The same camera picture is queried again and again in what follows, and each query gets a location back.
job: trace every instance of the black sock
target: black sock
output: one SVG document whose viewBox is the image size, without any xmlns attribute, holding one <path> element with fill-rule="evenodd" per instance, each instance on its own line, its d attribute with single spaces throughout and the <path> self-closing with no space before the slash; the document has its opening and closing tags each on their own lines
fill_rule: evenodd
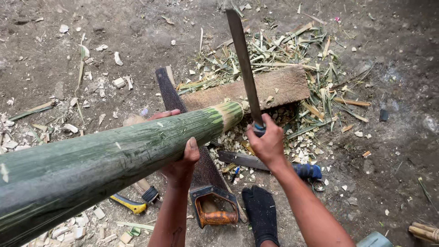
<svg viewBox="0 0 439 247">
<path fill-rule="evenodd" d="M 277 240 L 276 205 L 273 195 L 253 185 L 252 189 L 242 189 L 242 199 L 255 235 L 256 247 L 260 247 L 265 240 L 271 240 L 280 246 Z"/>
</svg>

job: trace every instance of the dirt ground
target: dirt ground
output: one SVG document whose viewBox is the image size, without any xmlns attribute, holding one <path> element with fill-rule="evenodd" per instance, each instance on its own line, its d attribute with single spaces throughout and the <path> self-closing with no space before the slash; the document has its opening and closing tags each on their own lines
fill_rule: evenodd
<svg viewBox="0 0 439 247">
<path fill-rule="evenodd" d="M 251 30 L 266 29 L 261 22 L 263 17 L 274 18 L 278 27 L 272 32 L 279 34 L 310 21 L 296 13 L 299 0 L 236 1 L 236 5 L 246 3 L 253 7 L 244 10 Z M 60 125 L 64 121 L 82 125 L 77 109 L 70 107 L 70 100 L 78 83 L 78 44 L 83 33 L 86 37 L 83 44 L 98 61 L 86 65 L 84 71 L 91 71 L 93 82 L 104 82 L 106 94 L 101 98 L 99 93 L 85 91 L 91 80 L 83 80 L 77 92 L 79 101 L 87 100 L 91 105 L 82 109 L 87 123 L 85 134 L 120 127 L 129 113 L 139 114 L 142 108 L 149 110 L 147 117 L 164 111 L 161 98 L 156 96 L 160 91 L 154 71 L 171 65 L 176 81 L 190 78 L 188 70 L 194 67 L 192 59 L 199 50 L 200 28 L 213 35 L 213 47 L 230 38 L 221 4 L 222 1 L 215 0 L 4 0 L 0 2 L 0 113 L 12 116 L 50 101 L 52 95 L 59 99 L 53 109 L 16 122 L 12 134 L 21 140 L 20 144 L 23 140 L 31 140 L 19 131 L 27 124 L 47 124 L 56 119 L 53 124 Z M 255 10 L 258 6 L 262 7 L 260 12 Z M 438 7 L 439 2 L 434 0 L 302 2 L 302 12 L 327 21 L 325 31 L 347 46 L 344 49 L 331 43 L 331 49 L 340 56 L 347 78 L 356 75 L 364 66 L 373 67 L 364 79 L 373 87 L 359 84 L 354 87 L 357 95 L 350 95 L 372 102 L 368 108 L 356 108 L 370 121 L 349 119 L 355 125 L 345 134 L 330 133 L 326 128 L 317 133 L 321 142 L 334 143 L 335 157 L 318 160 L 321 167 L 331 166 L 330 172 L 323 173 L 330 184 L 318 197 L 356 242 L 372 231 L 378 231 L 383 235 L 387 233 L 394 245 L 429 246 L 413 238 L 407 228 L 413 221 L 439 225 L 438 213 L 427 201 L 418 182 L 418 177 L 422 177 L 433 203 L 439 207 L 439 168 L 436 165 L 439 158 L 439 90 L 435 83 L 439 65 Z M 175 24 L 166 23 L 161 15 L 171 17 Z M 39 17 L 44 20 L 35 22 Z M 335 22 L 335 17 L 340 17 L 341 23 Z M 61 24 L 70 27 L 68 33 L 61 35 Z M 80 32 L 76 31 L 77 27 L 81 27 Z M 175 46 L 171 46 L 171 40 L 176 41 Z M 96 51 L 95 48 L 102 44 L 108 45 L 108 49 Z M 120 53 L 123 66 L 115 64 L 115 51 Z M 114 90 L 109 86 L 112 80 L 127 75 L 137 83 L 132 91 L 128 87 Z M 7 101 L 12 97 L 14 104 L 11 106 Z M 378 121 L 381 109 L 389 112 L 386 122 Z M 106 118 L 99 125 L 98 118 L 103 113 Z M 353 134 L 355 131 L 371 134 L 372 138 L 358 138 Z M 79 133 L 67 135 L 56 130 L 51 140 L 75 136 Z M 353 150 L 343 148 L 349 143 Z M 361 155 L 368 150 L 372 155 L 364 159 Z M 281 245 L 305 246 L 279 183 L 267 172 L 256 171 L 255 174 L 255 183 L 264 185 L 276 201 Z M 160 174 L 150 175 L 148 180 L 164 194 L 165 181 Z M 346 191 L 341 191 L 342 185 L 348 186 Z M 244 182 L 231 187 L 241 203 L 239 193 L 243 187 Z M 141 200 L 131 188 L 122 194 Z M 350 197 L 358 199 L 358 206 L 347 202 Z M 110 232 L 120 236 L 128 229 L 117 226 L 114 221 L 144 224 L 156 219 L 158 213 L 158 209 L 151 206 L 145 214 L 129 214 L 109 200 L 99 206 L 107 215 L 107 236 Z M 189 214 L 194 212 L 188 205 Z M 74 246 L 96 243 L 98 228 L 89 228 L 87 232 L 94 235 L 76 241 Z M 149 236 L 143 232 L 134 237 L 132 243 L 146 246 L 148 240 Z M 117 244 L 118 241 L 112 241 L 107 246 Z M 247 224 L 240 222 L 200 229 L 195 219 L 187 221 L 186 246 L 253 245 L 253 235 Z"/>
</svg>

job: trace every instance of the knife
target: knife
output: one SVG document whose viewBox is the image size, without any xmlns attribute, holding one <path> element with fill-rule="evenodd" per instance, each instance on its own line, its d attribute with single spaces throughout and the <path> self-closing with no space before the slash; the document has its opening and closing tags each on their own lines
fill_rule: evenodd
<svg viewBox="0 0 439 247">
<path fill-rule="evenodd" d="M 251 116 L 254 121 L 253 130 L 258 137 L 261 137 L 265 133 L 265 125 L 262 121 L 262 113 L 259 107 L 258 94 L 256 92 L 255 80 L 253 79 L 253 72 L 250 66 L 250 57 L 248 55 L 247 42 L 245 41 L 241 18 L 239 18 L 238 13 L 233 9 L 226 9 L 226 14 L 230 32 L 232 33 L 233 43 L 235 44 L 239 66 L 241 67 L 241 76 L 244 81 Z"/>
</svg>

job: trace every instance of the blue handle wrap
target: blue handle wrap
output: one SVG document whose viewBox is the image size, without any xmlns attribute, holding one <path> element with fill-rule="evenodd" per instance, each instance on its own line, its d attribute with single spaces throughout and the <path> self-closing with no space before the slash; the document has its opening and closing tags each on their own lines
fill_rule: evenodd
<svg viewBox="0 0 439 247">
<path fill-rule="evenodd" d="M 310 164 L 291 164 L 294 171 L 301 178 L 322 178 L 322 171 L 317 165 Z"/>
</svg>

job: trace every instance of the fingernail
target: fingernail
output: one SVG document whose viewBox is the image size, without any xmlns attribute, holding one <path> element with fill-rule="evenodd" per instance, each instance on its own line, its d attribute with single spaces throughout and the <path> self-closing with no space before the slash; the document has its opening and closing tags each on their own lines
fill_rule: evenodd
<svg viewBox="0 0 439 247">
<path fill-rule="evenodd" d="M 191 146 L 191 150 L 195 150 L 198 148 L 197 146 L 197 140 L 195 139 L 195 137 L 191 137 L 189 139 L 189 146 Z"/>
</svg>

